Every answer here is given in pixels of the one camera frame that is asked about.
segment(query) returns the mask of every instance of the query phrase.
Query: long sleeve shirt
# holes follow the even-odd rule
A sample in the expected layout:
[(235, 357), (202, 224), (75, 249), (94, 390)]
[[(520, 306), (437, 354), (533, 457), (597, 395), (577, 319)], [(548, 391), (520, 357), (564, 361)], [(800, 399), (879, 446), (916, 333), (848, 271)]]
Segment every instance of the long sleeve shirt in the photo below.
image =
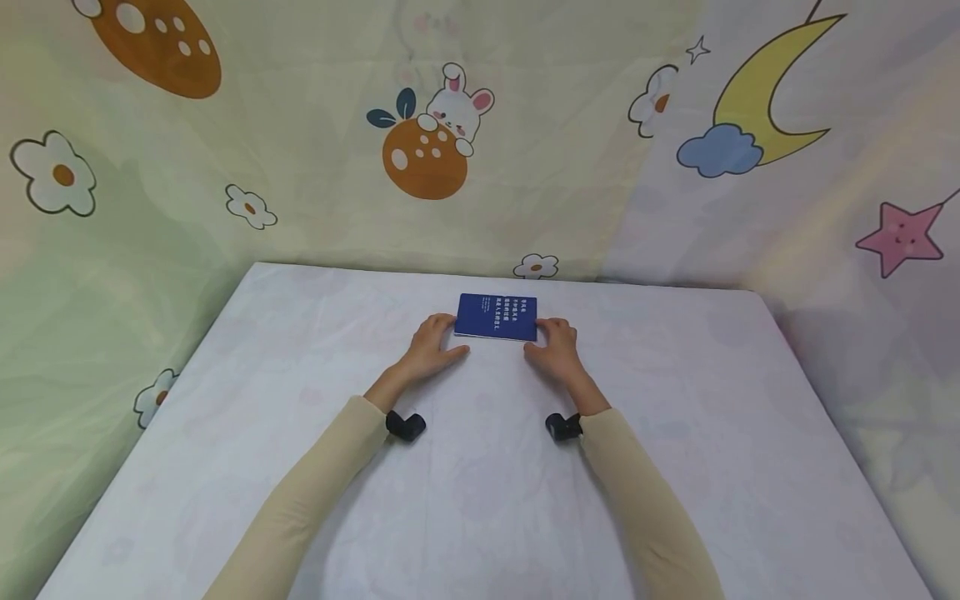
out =
[[(623, 416), (609, 409), (580, 424), (650, 600), (723, 600), (693, 523)], [(317, 531), (387, 436), (384, 414), (352, 397), (271, 492), (204, 600), (286, 600)]]

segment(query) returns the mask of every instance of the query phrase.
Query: pink star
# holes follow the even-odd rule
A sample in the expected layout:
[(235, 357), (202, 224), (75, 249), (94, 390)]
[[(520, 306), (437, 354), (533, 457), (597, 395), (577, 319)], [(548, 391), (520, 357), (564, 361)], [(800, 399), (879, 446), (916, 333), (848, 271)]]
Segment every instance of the pink star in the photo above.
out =
[(940, 260), (940, 251), (929, 231), (944, 203), (920, 212), (907, 212), (899, 206), (880, 205), (880, 228), (856, 243), (861, 250), (880, 255), (880, 276), (886, 279), (904, 260)]

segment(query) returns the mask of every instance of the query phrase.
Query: right hand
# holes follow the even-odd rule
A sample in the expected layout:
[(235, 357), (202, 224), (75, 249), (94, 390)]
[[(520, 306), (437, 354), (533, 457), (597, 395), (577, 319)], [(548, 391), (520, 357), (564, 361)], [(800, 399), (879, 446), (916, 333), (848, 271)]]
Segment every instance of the right hand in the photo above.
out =
[(578, 375), (586, 374), (577, 354), (577, 330), (566, 319), (537, 319), (537, 325), (546, 335), (546, 346), (527, 342), (523, 353), (538, 369), (569, 384)]

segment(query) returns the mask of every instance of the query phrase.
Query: cartoon rabbit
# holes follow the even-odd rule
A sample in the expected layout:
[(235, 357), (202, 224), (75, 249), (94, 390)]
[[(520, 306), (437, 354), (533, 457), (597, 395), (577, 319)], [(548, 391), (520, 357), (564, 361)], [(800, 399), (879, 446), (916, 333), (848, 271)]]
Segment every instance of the cartoon rabbit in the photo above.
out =
[(467, 94), (467, 75), (456, 62), (444, 65), (444, 88), (434, 95), (426, 112), (417, 117), (425, 132), (443, 123), (457, 137), (456, 148), (463, 156), (473, 156), (473, 137), (480, 127), (480, 115), (493, 107), (493, 92), (478, 89)]

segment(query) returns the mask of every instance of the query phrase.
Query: blue book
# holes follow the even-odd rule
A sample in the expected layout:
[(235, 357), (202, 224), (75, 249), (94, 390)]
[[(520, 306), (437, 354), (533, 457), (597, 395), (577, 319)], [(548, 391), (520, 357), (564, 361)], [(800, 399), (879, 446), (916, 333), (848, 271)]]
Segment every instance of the blue book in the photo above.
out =
[(453, 335), (537, 341), (537, 299), (461, 294)]

